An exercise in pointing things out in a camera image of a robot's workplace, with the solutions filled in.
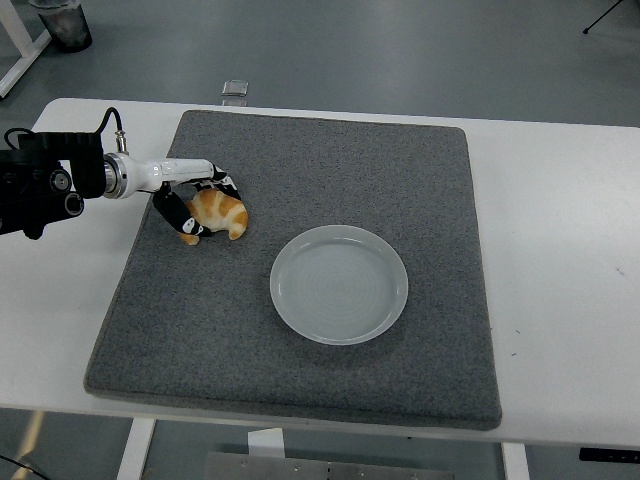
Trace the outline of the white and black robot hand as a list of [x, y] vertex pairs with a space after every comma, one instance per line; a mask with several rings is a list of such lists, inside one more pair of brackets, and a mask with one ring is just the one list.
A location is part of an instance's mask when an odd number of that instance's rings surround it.
[[153, 204], [161, 216], [179, 233], [210, 236], [212, 231], [195, 218], [186, 203], [171, 187], [193, 184], [199, 193], [206, 189], [241, 200], [231, 177], [206, 159], [165, 159], [143, 162], [124, 156], [122, 197], [135, 192], [153, 193]]

